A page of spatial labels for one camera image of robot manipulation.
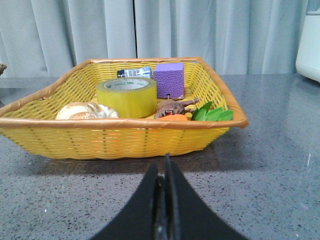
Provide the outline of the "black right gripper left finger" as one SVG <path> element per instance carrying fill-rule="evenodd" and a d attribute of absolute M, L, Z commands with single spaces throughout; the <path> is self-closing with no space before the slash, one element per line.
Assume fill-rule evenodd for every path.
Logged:
<path fill-rule="evenodd" d="M 151 164 L 121 211 L 92 240 L 164 240 L 165 227 L 157 220 L 158 167 Z"/>

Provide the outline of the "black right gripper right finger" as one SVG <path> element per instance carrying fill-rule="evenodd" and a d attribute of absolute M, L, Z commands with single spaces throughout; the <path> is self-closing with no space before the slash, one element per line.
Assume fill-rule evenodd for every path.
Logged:
<path fill-rule="evenodd" d="M 178 164 L 164 157 L 170 240 L 245 240 L 213 212 L 194 191 Z"/>

